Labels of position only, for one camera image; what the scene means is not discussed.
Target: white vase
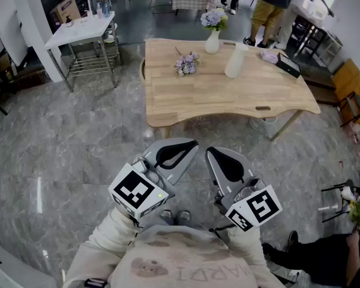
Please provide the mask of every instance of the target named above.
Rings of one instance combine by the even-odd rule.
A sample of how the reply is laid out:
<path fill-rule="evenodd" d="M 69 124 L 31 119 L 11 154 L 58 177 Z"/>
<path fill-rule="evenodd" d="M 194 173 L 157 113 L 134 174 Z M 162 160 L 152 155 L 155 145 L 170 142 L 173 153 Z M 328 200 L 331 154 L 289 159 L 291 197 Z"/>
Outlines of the white vase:
<path fill-rule="evenodd" d="M 212 30 L 211 36 L 205 42 L 205 51 L 214 54 L 218 51 L 218 35 L 220 31 Z"/>
<path fill-rule="evenodd" d="M 247 45 L 236 43 L 235 51 L 230 56 L 226 69 L 224 70 L 228 77 L 236 78 L 239 75 L 247 51 Z"/>

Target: white wall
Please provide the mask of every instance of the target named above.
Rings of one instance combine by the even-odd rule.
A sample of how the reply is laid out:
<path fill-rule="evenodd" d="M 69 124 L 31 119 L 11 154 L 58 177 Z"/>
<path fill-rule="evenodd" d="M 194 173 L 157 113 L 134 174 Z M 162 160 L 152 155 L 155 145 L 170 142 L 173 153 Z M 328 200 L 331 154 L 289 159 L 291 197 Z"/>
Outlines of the white wall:
<path fill-rule="evenodd" d="M 340 39 L 344 47 L 329 65 L 336 70 L 342 62 L 352 58 L 360 69 L 360 0 L 335 0 L 332 5 L 335 19 L 331 23 L 327 16 L 330 30 Z"/>
<path fill-rule="evenodd" d="M 19 66 L 27 53 L 13 0 L 0 0 L 0 39 L 14 63 Z"/>
<path fill-rule="evenodd" d="M 32 47 L 34 48 L 49 77 L 54 82 L 61 81 L 62 77 L 58 73 L 55 65 L 48 55 L 47 50 L 45 49 L 45 43 L 52 37 L 52 32 L 49 28 L 41 0 L 14 0 L 14 3 L 16 5 L 19 18 L 23 23 L 27 38 L 32 43 Z M 52 52 L 57 62 L 60 64 L 63 73 L 66 73 L 67 69 L 61 61 L 60 50 L 55 48 Z"/>

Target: khaki pants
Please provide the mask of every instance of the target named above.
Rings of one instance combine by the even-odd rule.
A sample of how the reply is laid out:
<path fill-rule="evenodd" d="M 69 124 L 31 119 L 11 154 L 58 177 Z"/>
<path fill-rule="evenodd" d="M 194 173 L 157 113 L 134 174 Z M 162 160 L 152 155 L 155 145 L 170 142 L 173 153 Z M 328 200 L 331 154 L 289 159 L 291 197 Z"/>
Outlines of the khaki pants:
<path fill-rule="evenodd" d="M 281 7 L 276 7 L 263 0 L 257 0 L 256 8 L 252 15 L 252 26 L 257 28 L 260 26 L 272 27 L 283 11 L 284 9 Z"/>

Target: white sleeve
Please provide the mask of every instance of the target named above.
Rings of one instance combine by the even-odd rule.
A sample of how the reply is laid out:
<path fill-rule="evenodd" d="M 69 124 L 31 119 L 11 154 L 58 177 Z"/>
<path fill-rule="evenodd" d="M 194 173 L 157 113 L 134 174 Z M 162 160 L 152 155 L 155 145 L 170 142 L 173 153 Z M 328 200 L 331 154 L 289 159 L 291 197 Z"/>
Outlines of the white sleeve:
<path fill-rule="evenodd" d="M 228 229 L 228 236 L 229 248 L 242 254 L 259 287 L 285 288 L 266 266 L 259 228 L 244 233 L 241 229 L 234 227 Z"/>
<path fill-rule="evenodd" d="M 109 211 L 89 240 L 80 245 L 63 288 L 77 287 L 88 278 L 107 280 L 139 229 L 116 208 Z"/>

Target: beige sweatshirt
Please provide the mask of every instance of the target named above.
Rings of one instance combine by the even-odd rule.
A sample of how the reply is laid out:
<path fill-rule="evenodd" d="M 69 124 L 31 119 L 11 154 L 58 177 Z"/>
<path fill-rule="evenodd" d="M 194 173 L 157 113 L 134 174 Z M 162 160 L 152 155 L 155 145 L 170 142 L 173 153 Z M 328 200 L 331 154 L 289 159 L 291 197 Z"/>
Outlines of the beige sweatshirt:
<path fill-rule="evenodd" d="M 259 229 L 230 229 L 230 248 L 207 230 L 156 225 L 135 238 L 137 231 L 110 211 L 80 246 L 63 288 L 83 287 L 88 278 L 111 288 L 284 287 L 266 267 Z"/>

